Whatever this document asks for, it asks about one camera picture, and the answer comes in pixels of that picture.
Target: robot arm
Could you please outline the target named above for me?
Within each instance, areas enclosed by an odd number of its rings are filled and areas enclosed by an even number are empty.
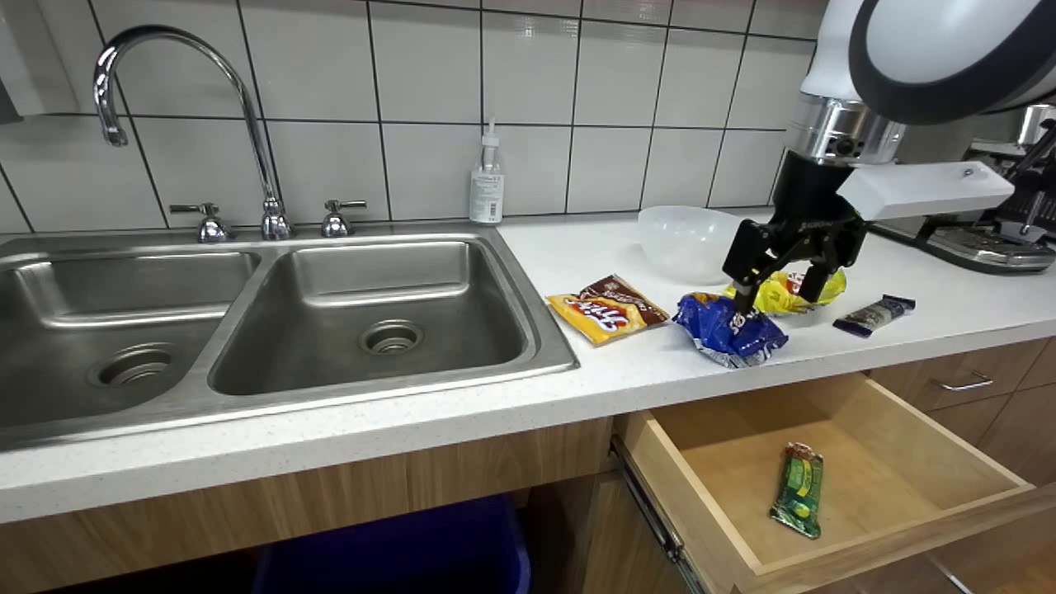
[[[1056,0],[829,0],[802,82],[811,122],[785,152],[770,224],[745,220],[724,272],[748,309],[758,285],[810,260],[797,296],[818,301],[854,265],[863,220],[838,196],[857,157],[895,154],[900,125],[1016,108],[1056,92]]]

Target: stainless steel sink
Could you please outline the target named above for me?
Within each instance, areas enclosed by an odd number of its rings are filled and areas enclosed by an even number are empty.
[[[307,247],[273,267],[210,382],[232,395],[363,394],[510,374],[530,350],[526,307],[474,236]]]
[[[0,428],[139,405],[196,362],[253,255],[87,255],[0,265]]]
[[[0,244],[0,448],[566,367],[487,227]]]

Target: green object in drawer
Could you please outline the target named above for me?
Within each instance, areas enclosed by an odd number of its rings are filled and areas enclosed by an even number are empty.
[[[804,539],[822,539],[822,480],[824,458],[804,443],[788,443],[780,498],[770,515]]]

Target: open drawer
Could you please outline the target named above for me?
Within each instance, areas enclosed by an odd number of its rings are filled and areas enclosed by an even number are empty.
[[[863,377],[640,412],[620,439],[711,592],[818,587],[1049,504]],[[824,456],[818,542],[770,517],[785,443]]]

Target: white countertop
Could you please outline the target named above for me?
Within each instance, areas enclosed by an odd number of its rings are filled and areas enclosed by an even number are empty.
[[[672,309],[692,291],[643,260],[629,219],[515,220],[502,233],[540,295],[620,275]],[[703,360],[672,324],[596,350],[566,334],[580,360],[566,374],[0,452],[0,524],[1056,335],[1056,272],[986,278],[871,233],[849,282],[829,309],[782,320],[788,348],[755,368]],[[871,339],[832,331],[881,295],[918,309]]]

